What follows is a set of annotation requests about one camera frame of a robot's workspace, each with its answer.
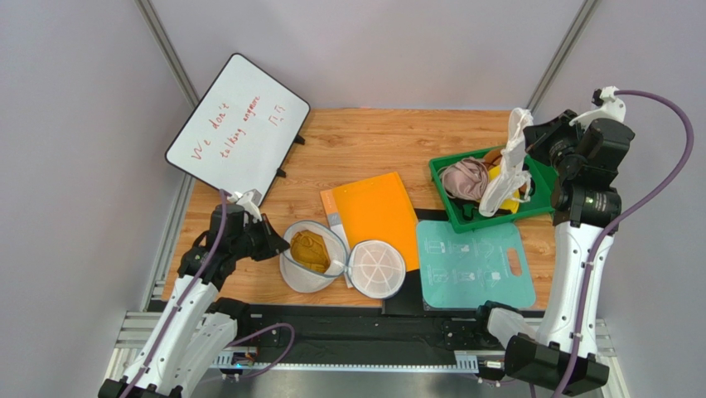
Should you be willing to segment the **white mesh laundry bag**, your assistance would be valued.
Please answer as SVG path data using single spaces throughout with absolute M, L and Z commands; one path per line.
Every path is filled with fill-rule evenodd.
M 290 249 L 283 252 L 279 268 L 291 289 L 299 293 L 315 293 L 343 277 L 347 286 L 371 299 L 388 299 L 399 292 L 405 280 L 406 264 L 392 245 L 381 240 L 364 240 L 349 250 L 340 236 L 316 221 L 292 224 L 283 238 L 290 244 L 295 233 L 304 230 L 323 237 L 331 265 L 325 274 L 319 274 L 294 261 Z

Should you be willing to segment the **white bra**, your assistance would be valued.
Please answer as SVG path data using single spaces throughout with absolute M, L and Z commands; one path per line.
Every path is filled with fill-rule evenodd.
M 514 197 L 521 187 L 531 185 L 531 174 L 523 169 L 526 157 L 524 128 L 534 123 L 529 109 L 515 108 L 510 112 L 508 139 L 501 149 L 499 174 L 489 182 L 479 205 L 484 217 L 494 216 L 505 201 L 525 203 L 530 201 L 529 192 Z

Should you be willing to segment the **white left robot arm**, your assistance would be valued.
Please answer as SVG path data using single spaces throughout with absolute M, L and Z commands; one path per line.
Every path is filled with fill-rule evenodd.
M 237 261 L 268 260 L 289 244 L 252 201 L 218 205 L 182 256 L 171 296 L 143 348 L 100 397 L 188 397 L 216 357 L 242 342 L 249 305 L 218 296 Z

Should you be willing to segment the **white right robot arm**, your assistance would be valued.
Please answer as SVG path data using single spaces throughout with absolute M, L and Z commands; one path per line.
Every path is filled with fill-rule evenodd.
M 528 110 L 514 109 L 501 162 L 517 166 L 527 155 L 557 174 L 551 196 L 556 263 L 540 325 L 531 327 L 518 309 L 497 302 L 476 313 L 482 330 L 504 348 L 505 374 L 556 396 L 594 391 L 609 378 L 597 359 L 596 310 L 621 214 L 612 184 L 635 137 L 615 119 L 581 124 L 576 118 L 567 110 L 537 125 Z

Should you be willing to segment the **mustard yellow bra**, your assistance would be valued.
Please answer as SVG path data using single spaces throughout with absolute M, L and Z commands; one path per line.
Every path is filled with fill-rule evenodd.
M 290 252 L 294 261 L 319 274 L 325 274 L 331 265 L 323 237 L 313 231 L 296 232 L 290 243 Z

